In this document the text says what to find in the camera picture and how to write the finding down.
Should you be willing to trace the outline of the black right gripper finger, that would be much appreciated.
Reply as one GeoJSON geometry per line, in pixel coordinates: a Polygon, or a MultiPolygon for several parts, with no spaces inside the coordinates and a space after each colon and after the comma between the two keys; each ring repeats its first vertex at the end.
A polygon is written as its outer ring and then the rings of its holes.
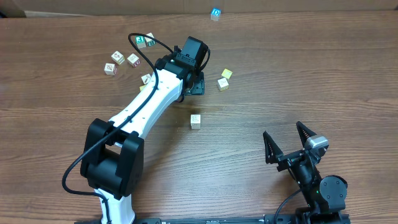
{"type": "Polygon", "coordinates": [[[317,134],[308,127],[306,127],[306,125],[304,125],[301,121],[296,122],[296,127],[303,148],[314,148],[315,143],[313,141],[313,137],[317,134]]]}
{"type": "Polygon", "coordinates": [[[263,138],[265,144],[266,163],[273,164],[278,162],[278,158],[282,157],[284,153],[266,131],[263,132],[263,138]]]}

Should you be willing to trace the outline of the letter B wooden block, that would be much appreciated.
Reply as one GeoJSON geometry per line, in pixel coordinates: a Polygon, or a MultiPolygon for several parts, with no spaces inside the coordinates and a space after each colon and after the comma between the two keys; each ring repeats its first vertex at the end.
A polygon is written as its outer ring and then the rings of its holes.
{"type": "Polygon", "coordinates": [[[190,125],[192,129],[200,129],[201,128],[201,115],[200,114],[191,114],[190,115],[190,125]]]}

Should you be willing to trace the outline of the number five green block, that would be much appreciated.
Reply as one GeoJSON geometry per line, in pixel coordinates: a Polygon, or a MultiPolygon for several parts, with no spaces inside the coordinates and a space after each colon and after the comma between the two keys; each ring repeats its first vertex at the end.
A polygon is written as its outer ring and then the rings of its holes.
{"type": "Polygon", "coordinates": [[[145,37],[146,44],[148,47],[151,47],[156,44],[156,42],[152,39],[152,37],[153,34],[151,32],[147,34],[147,37],[145,37]]]}

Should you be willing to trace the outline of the red number three block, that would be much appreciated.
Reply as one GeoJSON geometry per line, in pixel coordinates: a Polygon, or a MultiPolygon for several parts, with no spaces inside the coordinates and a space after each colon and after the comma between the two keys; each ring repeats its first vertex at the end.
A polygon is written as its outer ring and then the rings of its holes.
{"type": "Polygon", "coordinates": [[[131,54],[130,56],[128,56],[127,61],[133,68],[136,68],[141,63],[139,57],[136,54],[131,54]]]}

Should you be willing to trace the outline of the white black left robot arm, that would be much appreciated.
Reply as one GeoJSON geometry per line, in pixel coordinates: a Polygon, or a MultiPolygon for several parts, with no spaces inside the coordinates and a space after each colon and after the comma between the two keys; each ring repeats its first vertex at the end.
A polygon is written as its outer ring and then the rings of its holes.
{"type": "Polygon", "coordinates": [[[142,177],[144,140],[155,122],[174,101],[205,92],[203,69],[210,48],[188,37],[152,64],[153,75],[144,89],[109,121],[95,119],[86,135],[80,174],[99,197],[98,223],[133,223],[131,195],[142,177]]]}

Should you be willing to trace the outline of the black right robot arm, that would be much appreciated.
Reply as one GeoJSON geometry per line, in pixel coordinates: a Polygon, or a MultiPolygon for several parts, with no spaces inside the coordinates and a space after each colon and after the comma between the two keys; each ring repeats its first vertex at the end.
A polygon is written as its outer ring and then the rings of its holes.
{"type": "Polygon", "coordinates": [[[338,175],[322,177],[316,168],[327,152],[326,137],[313,132],[300,121],[296,122],[302,148],[284,154],[272,137],[263,132],[266,163],[277,164],[279,172],[287,170],[299,189],[287,197],[270,218],[273,223],[350,223],[346,208],[348,183],[338,175]],[[284,205],[297,194],[303,194],[306,207],[297,208],[293,215],[280,215],[284,205]]]}

